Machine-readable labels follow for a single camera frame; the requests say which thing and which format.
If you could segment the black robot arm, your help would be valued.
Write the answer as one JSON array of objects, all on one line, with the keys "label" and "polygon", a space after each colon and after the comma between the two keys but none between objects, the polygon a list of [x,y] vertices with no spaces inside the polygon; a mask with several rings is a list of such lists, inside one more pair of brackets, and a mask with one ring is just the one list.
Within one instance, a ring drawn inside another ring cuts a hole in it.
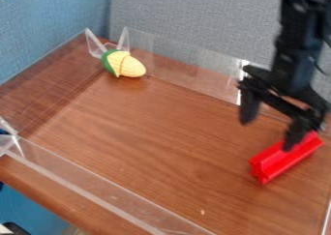
[{"label": "black robot arm", "polygon": [[246,125],[257,119],[262,103],[286,114],[293,119],[283,144],[289,152],[321,130],[331,110],[311,87],[322,49],[331,44],[331,0],[282,0],[279,23],[271,68],[243,67],[239,121]]}]

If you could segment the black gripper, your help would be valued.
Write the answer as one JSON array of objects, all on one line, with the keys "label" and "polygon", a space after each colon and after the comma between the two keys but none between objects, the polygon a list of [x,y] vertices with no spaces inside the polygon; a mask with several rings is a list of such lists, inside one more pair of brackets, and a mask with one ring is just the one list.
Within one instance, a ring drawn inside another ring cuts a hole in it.
[{"label": "black gripper", "polygon": [[298,93],[281,90],[271,83],[271,71],[258,65],[243,67],[246,76],[238,81],[241,90],[239,122],[251,123],[266,103],[293,120],[285,136],[283,151],[290,152],[311,132],[321,132],[331,103],[307,86]]}]

